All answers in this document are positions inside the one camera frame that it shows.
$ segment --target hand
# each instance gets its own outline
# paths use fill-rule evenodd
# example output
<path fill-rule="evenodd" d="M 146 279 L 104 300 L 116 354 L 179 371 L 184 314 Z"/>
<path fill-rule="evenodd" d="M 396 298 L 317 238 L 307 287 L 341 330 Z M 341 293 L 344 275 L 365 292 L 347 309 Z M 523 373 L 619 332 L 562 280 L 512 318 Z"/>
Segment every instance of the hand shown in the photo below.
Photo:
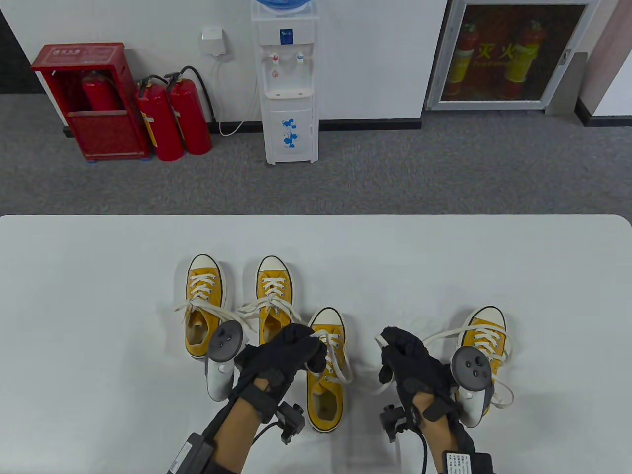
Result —
<path fill-rule="evenodd" d="M 258 388 L 265 388 L 267 395 L 279 404 L 300 369 L 307 366 L 312 372 L 324 372 L 327 346 L 312 334 L 313 329 L 307 326 L 290 324 L 267 344 L 246 345 L 234 360 L 241 374 L 231 398 L 238 398 L 256 380 Z"/>
<path fill-rule="evenodd" d="M 423 343 L 408 331 L 386 327 L 381 336 L 388 345 L 382 348 L 379 379 L 385 384 L 395 378 L 399 399 L 406 413 L 410 413 L 418 393 L 429 394 L 447 405 L 454 405 L 450 399 L 452 375 L 449 367 L 431 357 Z"/>

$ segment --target fire extinguisher box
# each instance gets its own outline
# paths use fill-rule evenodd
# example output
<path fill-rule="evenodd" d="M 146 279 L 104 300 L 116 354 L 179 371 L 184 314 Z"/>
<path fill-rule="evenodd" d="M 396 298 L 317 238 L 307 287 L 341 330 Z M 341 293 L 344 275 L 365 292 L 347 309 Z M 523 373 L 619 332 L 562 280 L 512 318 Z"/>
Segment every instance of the fire extinguisher box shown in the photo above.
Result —
<path fill-rule="evenodd" d="M 86 160 L 149 158 L 123 44 L 44 46 L 31 69 L 44 76 Z"/>

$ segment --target wall socket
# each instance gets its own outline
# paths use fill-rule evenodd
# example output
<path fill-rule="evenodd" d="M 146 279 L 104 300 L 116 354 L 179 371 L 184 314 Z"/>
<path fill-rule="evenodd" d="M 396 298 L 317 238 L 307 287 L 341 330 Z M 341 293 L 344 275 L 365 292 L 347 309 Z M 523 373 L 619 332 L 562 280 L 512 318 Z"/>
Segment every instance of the wall socket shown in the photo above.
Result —
<path fill-rule="evenodd" d="M 226 54 L 224 30 L 221 27 L 205 27 L 200 34 L 198 44 L 202 54 L 210 54 L 216 58 Z"/>

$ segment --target water dispenser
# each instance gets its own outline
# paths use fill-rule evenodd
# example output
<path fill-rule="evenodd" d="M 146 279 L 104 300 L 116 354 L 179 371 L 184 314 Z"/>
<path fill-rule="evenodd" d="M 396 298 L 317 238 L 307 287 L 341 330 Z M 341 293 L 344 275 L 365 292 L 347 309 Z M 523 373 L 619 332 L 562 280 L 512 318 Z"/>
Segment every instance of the water dispenser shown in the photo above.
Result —
<path fill-rule="evenodd" d="M 272 9 L 252 0 L 252 37 L 268 163 L 318 160 L 315 0 Z"/>

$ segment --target fire extinguisher cabinet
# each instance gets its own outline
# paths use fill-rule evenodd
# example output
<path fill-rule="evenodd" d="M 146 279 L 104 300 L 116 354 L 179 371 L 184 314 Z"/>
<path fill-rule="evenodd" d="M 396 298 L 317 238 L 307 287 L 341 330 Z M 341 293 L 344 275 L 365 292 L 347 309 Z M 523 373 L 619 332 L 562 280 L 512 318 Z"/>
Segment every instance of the fire extinguisher cabinet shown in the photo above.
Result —
<path fill-rule="evenodd" d="M 452 0 L 426 108 L 543 109 L 599 0 Z"/>
<path fill-rule="evenodd" d="M 252 38 L 269 164 L 318 160 L 315 0 L 273 10 L 252 1 Z"/>
<path fill-rule="evenodd" d="M 150 157 L 123 44 L 44 46 L 31 69 L 42 73 L 86 160 Z"/>

